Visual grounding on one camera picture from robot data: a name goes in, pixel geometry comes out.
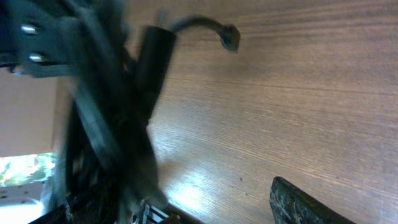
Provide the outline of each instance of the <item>metal screw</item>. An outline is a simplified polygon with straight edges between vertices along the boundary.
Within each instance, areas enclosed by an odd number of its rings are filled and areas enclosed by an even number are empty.
[[[37,28],[33,25],[28,25],[28,24],[22,24],[21,25],[21,30],[30,35],[36,35],[37,34]]]
[[[30,53],[29,59],[36,63],[41,63],[45,61],[44,56],[38,53]]]

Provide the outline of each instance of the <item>wood grain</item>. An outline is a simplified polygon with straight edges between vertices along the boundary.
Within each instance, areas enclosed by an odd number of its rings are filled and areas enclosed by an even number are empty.
[[[206,223],[273,223],[280,175],[358,223],[398,222],[398,2],[138,0],[241,31],[238,54],[181,33],[150,125],[161,186]]]

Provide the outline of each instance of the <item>brown wooden table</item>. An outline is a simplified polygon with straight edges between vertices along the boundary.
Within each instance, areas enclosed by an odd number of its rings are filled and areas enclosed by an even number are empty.
[[[179,38],[150,125],[174,205],[273,223],[280,175],[354,222],[398,222],[396,0],[139,0],[126,19],[142,33],[161,8],[241,31],[238,54],[208,30]]]

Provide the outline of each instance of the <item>beige wall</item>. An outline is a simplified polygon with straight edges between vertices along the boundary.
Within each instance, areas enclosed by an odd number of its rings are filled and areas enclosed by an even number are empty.
[[[57,79],[0,70],[0,157],[52,151]]]

